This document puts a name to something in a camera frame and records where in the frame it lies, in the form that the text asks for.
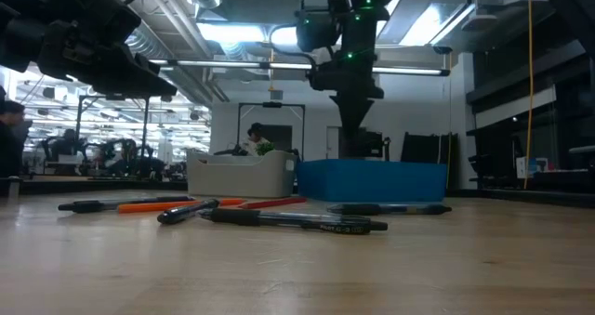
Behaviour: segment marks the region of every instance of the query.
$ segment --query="orange pen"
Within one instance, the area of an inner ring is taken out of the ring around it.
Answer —
[[[232,206],[245,203],[244,199],[219,199],[219,207]],[[119,214],[145,213],[145,212],[163,212],[170,208],[193,205],[199,201],[176,202],[176,203],[134,203],[120,204],[118,206]]]

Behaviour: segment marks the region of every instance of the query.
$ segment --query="black pen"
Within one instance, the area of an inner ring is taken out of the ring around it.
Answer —
[[[162,224],[173,225],[181,221],[185,221],[191,217],[195,217],[196,214],[203,209],[217,207],[219,207],[218,200],[204,200],[200,203],[193,204],[190,206],[181,206],[167,209],[157,217],[157,221],[161,222]]]
[[[372,230],[387,230],[389,228],[388,224],[372,221],[367,217],[273,213],[221,208],[201,210],[198,215],[213,222],[233,223],[240,226],[295,226],[349,235],[365,235]]]
[[[194,198],[187,195],[172,196],[172,197],[157,197],[145,199],[129,199],[129,200],[85,200],[73,203],[61,204],[58,206],[60,211],[69,211],[75,213],[96,213],[105,210],[116,210],[120,204],[129,203],[177,203],[185,201],[193,201]]]
[[[341,215],[376,216],[380,214],[441,215],[453,209],[441,204],[337,204],[326,209]]]

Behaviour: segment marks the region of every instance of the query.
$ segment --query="man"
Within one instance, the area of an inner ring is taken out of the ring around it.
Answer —
[[[25,106],[18,102],[0,101],[0,177],[18,176],[23,142],[16,138],[12,128],[25,119]]]
[[[258,156],[257,146],[261,143],[269,143],[262,136],[262,124],[253,123],[248,129],[249,138],[242,142],[242,149],[248,152],[248,156]]]

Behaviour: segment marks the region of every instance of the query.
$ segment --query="white bin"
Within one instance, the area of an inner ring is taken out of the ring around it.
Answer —
[[[297,156],[213,156],[188,151],[188,193],[196,196],[283,198],[294,188]]]

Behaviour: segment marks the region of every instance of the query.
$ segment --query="blue bin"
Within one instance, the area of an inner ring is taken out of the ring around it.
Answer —
[[[321,160],[297,165],[299,195],[328,202],[440,202],[446,165]]]

